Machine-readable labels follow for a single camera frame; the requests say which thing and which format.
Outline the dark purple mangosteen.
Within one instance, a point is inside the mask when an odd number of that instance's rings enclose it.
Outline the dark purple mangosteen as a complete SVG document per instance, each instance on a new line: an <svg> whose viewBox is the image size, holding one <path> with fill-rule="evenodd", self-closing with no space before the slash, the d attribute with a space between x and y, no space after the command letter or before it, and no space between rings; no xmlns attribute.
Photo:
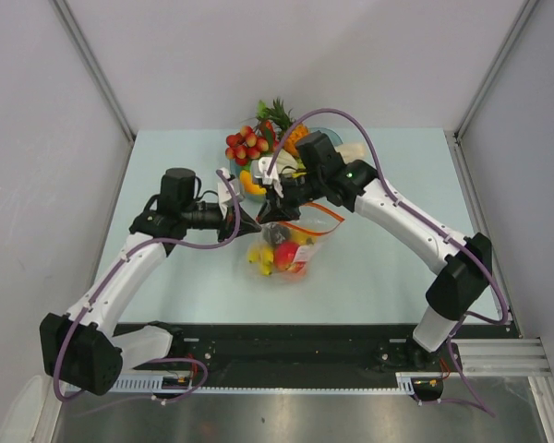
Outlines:
<svg viewBox="0 0 554 443"><path fill-rule="evenodd" d="M271 247L277 247L291 239L290 229L279 222L271 222L262 226L262 238Z"/></svg>

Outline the yellow banana bunch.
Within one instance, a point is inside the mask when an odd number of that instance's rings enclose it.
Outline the yellow banana bunch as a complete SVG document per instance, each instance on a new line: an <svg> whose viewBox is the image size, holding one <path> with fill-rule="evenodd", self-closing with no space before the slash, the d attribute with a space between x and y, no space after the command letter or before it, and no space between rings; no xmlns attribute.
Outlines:
<svg viewBox="0 0 554 443"><path fill-rule="evenodd" d="M247 251L247 261L257 264L259 273L263 276L272 275L274 248L265 243L255 243Z"/></svg>

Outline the yellow bell pepper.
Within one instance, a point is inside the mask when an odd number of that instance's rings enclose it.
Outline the yellow bell pepper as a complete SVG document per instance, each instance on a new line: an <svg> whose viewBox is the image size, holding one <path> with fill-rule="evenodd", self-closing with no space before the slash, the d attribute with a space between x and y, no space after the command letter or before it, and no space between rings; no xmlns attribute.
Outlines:
<svg viewBox="0 0 554 443"><path fill-rule="evenodd" d="M316 244L316 237L298 230L291 230L289 234L289 241L300 246L314 245Z"/></svg>

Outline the clear zip top bag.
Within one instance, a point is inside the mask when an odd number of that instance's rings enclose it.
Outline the clear zip top bag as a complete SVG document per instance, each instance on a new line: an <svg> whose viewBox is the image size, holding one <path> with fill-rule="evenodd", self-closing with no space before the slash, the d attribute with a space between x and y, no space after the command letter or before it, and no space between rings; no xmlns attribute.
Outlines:
<svg viewBox="0 0 554 443"><path fill-rule="evenodd" d="M345 217L318 203L307 203L300 212L298 220L261 227L247 250L251 270L281 281L302 280L311 259L345 222Z"/></svg>

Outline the red apple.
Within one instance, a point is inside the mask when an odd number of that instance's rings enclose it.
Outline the red apple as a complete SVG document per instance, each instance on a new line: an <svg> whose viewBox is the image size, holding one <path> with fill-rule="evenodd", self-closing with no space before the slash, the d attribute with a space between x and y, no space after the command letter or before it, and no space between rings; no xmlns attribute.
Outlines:
<svg viewBox="0 0 554 443"><path fill-rule="evenodd" d="M287 241L277 246L273 251L273 265L278 271L286 271L289 265L295 261L299 245Z"/></svg>

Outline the orange fruit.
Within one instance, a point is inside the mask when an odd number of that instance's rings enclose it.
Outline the orange fruit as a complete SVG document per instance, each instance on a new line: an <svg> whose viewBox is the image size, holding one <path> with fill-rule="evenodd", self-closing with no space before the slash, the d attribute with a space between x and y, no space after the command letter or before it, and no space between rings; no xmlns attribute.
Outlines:
<svg viewBox="0 0 554 443"><path fill-rule="evenodd" d="M307 263L306 261L294 261L286 271L296 277L303 277L307 273Z"/></svg>

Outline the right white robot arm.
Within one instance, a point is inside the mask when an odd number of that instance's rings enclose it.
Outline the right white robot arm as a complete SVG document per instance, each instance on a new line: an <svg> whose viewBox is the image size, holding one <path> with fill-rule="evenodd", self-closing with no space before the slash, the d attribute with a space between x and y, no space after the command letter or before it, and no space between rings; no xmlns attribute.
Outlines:
<svg viewBox="0 0 554 443"><path fill-rule="evenodd" d="M375 222L409 247L435 275L426 292L428 307L407 347L409 363L429 370L440 360L440 346L489 285L490 240L481 233L468 237L430 218L376 167L362 159L346 160L321 132L302 138L297 150L304 165L299 173L276 170L269 157L252 163L254 183L266 190L259 223L295 221L301 206L325 198Z"/></svg>

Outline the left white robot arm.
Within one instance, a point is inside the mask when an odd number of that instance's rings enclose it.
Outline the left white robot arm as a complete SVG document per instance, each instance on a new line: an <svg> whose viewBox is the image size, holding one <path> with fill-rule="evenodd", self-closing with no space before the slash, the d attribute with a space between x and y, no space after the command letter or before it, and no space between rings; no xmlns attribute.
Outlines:
<svg viewBox="0 0 554 443"><path fill-rule="evenodd" d="M40 325L45 373L61 402L75 399L63 387L102 396L128 369L193 365L179 329L160 321L123 335L115 328L140 286L177 247L214 250L257 233L259 225L242 209L239 179L216 172L216 201L204 200L201 180L187 168L168 169L160 190L129 227L129 235L108 270L63 315L49 313ZM189 231L214 231L213 244L186 241Z"/></svg>

